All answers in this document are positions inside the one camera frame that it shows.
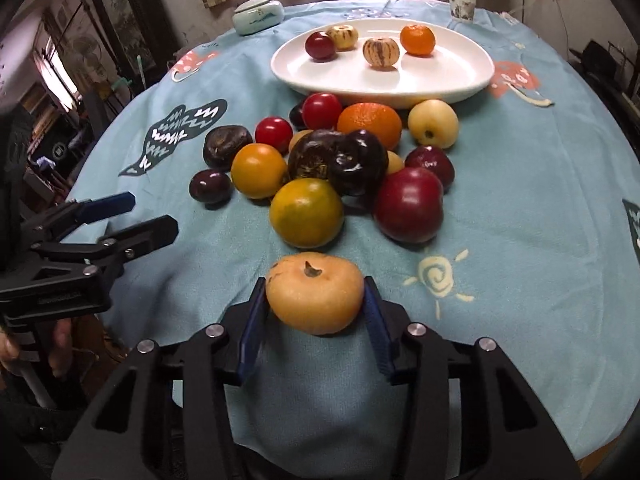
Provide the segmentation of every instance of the white cup with print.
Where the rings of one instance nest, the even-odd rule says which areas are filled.
[[[449,0],[451,16],[459,22],[473,23],[477,0]]]

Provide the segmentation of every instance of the red tomato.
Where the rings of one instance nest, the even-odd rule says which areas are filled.
[[[306,38],[305,50],[313,59],[324,61],[335,55],[335,43],[325,32],[314,32]]]
[[[310,130],[335,127],[341,113],[342,105],[333,94],[311,94],[302,105],[302,120]]]
[[[255,127],[255,142],[273,146],[280,153],[287,153],[293,137],[293,128],[282,117],[266,117]]]

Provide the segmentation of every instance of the oval plate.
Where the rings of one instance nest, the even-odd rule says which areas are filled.
[[[305,51],[308,36],[331,25],[314,28],[281,46],[271,57],[271,71],[294,90],[310,94],[331,92],[345,104],[376,102],[403,109],[426,99],[457,103],[485,88],[494,75],[494,62],[475,41],[448,28],[415,20],[369,18],[347,23],[359,34],[357,46],[338,52],[330,61],[313,60]],[[426,57],[407,54],[400,45],[405,25],[428,25],[436,36],[436,49]],[[400,47],[392,69],[376,70],[362,55],[367,38],[386,36]]]

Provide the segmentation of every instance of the pumpkin stem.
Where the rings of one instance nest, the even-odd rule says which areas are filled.
[[[310,278],[317,278],[322,274],[322,270],[314,269],[309,262],[305,262],[305,274]]]

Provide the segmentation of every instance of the blue tablecloth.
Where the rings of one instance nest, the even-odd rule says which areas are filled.
[[[270,228],[267,208],[239,193],[216,211],[190,198],[191,177],[206,167],[206,131],[286,117],[300,96],[271,74],[274,51],[353,9],[386,3],[291,7],[278,27],[224,34],[109,127],[72,197],[130,191],[136,208],[70,240],[163,214],[180,225],[171,247],[127,264],[113,287],[114,306],[102,319],[125,344],[188,338],[248,298],[256,279],[294,251]],[[350,216],[330,252],[354,261],[384,298],[444,337],[496,338],[582,457],[622,430],[640,396],[640,165],[596,95],[527,27],[484,10],[471,25],[452,22],[448,6],[427,0],[393,0],[386,11],[465,34],[496,62],[522,66],[524,80],[535,76],[555,105],[532,106],[499,85],[455,105],[456,182],[437,238],[408,250],[368,216]],[[405,132],[399,154],[412,147]],[[354,332],[317,338],[270,319],[260,369],[242,390],[229,389],[228,403],[236,440],[292,472],[384,478],[405,394],[376,371],[361,321]]]

